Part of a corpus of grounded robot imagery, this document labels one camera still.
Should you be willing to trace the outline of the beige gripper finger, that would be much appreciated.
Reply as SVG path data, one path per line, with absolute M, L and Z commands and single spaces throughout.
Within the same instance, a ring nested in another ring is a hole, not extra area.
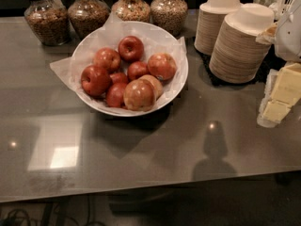
M 275 43 L 277 25 L 273 24 L 269 28 L 262 31 L 257 37 L 256 42 L 265 45 L 271 45 Z
M 301 64 L 287 62 L 272 69 L 266 79 L 257 124 L 273 128 L 280 124 L 301 99 Z

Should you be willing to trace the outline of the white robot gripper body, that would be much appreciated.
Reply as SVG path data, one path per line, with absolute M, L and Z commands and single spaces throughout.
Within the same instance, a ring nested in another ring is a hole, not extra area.
M 275 53 L 286 61 L 301 61 L 301 0 L 294 0 L 277 23 Z

